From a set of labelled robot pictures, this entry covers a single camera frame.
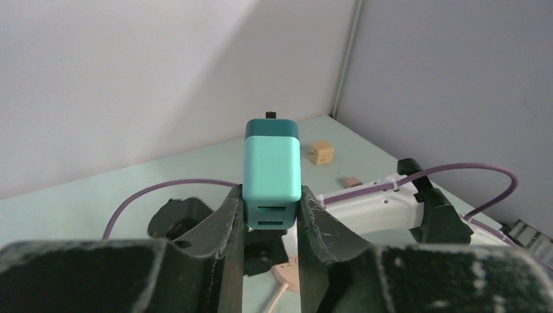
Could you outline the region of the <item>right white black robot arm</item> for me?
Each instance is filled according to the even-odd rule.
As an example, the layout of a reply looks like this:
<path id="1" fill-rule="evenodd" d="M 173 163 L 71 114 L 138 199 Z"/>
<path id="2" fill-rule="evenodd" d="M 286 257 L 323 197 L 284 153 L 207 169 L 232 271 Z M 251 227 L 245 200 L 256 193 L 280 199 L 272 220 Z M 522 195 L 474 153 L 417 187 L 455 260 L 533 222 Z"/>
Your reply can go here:
<path id="1" fill-rule="evenodd" d="M 344 180 L 345 188 L 320 194 L 318 201 L 349 229 L 358 234 L 385 230 L 408 230 L 418 243 L 461 243 L 511 245 L 502 232 L 459 213 L 443 192 L 426 175 L 379 190 L 381 185 L 399 183 L 421 171 L 412 159 L 399 160 L 396 172 L 370 184 Z M 282 267 L 297 255 L 297 231 L 250 230 L 245 235 L 243 272 L 254 276 Z"/>

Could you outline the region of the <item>beige cube socket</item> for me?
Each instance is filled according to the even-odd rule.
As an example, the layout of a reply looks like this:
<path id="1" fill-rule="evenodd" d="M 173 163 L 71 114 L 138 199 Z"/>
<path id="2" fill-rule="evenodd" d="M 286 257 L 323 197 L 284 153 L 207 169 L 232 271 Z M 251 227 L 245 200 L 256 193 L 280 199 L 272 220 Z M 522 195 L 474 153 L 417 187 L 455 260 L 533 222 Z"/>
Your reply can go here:
<path id="1" fill-rule="evenodd" d="M 307 157 L 315 165 L 328 164 L 333 160 L 335 149 L 328 141 L 313 142 Z"/>

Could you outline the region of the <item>teal USB charger plug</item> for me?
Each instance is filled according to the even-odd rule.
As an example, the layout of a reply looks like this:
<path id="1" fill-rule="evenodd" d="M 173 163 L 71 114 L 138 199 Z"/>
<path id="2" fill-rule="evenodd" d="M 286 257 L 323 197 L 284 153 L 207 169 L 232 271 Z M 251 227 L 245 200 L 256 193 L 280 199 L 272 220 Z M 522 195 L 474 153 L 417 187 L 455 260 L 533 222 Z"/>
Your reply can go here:
<path id="1" fill-rule="evenodd" d="M 245 224 L 253 230 L 291 228 L 302 196 L 297 123 L 266 112 L 264 118 L 247 123 L 244 145 Z"/>

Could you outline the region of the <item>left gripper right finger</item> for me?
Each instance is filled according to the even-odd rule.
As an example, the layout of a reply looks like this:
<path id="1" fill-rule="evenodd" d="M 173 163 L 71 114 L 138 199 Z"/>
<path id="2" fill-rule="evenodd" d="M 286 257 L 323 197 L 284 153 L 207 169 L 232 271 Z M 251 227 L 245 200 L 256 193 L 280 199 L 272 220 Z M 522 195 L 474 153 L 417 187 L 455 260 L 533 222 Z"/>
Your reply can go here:
<path id="1" fill-rule="evenodd" d="M 297 219 L 303 312 L 551 312 L 552 280 L 506 246 L 369 243 L 303 187 Z"/>

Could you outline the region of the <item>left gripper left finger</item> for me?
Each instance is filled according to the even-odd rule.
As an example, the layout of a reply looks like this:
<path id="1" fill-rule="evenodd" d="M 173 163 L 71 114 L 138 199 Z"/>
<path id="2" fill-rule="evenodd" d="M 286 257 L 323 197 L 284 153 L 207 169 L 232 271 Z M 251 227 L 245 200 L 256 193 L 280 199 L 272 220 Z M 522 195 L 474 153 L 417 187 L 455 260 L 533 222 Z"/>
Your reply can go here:
<path id="1" fill-rule="evenodd" d="M 240 312 L 242 187 L 178 239 L 21 241 L 1 251 L 2 312 Z"/>

